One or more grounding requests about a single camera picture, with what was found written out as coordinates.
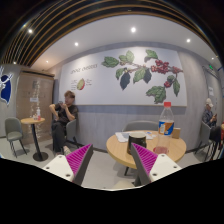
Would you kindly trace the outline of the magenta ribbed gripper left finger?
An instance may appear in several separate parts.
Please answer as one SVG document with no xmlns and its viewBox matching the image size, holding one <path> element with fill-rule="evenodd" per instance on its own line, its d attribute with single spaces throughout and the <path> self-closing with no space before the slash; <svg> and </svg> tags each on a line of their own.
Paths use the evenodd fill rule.
<svg viewBox="0 0 224 224">
<path fill-rule="evenodd" d="M 93 155 L 93 145 L 85 145 L 67 156 L 58 155 L 43 170 L 80 186 Z"/>
</svg>

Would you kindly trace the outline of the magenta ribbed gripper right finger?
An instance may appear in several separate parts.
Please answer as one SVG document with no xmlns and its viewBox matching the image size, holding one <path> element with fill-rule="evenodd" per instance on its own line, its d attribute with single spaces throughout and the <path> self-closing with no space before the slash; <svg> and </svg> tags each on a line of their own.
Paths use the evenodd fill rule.
<svg viewBox="0 0 224 224">
<path fill-rule="evenodd" d="M 157 155 L 135 143 L 131 144 L 131 155 L 137 167 L 135 186 L 147 185 L 181 170 L 181 167 L 166 154 Z"/>
</svg>

